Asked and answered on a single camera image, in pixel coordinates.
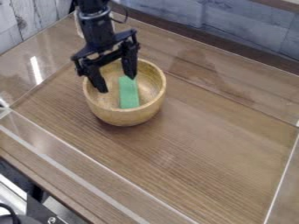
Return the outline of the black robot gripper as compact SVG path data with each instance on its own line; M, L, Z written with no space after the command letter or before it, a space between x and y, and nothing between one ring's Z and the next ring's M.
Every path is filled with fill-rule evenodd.
M106 80L97 67L122 59L126 76L132 80L138 70L136 30L115 32L114 23L123 21L111 17L110 0L77 0L79 24L85 39L85 46L72 56L79 75L87 75L93 88L100 93L108 92Z

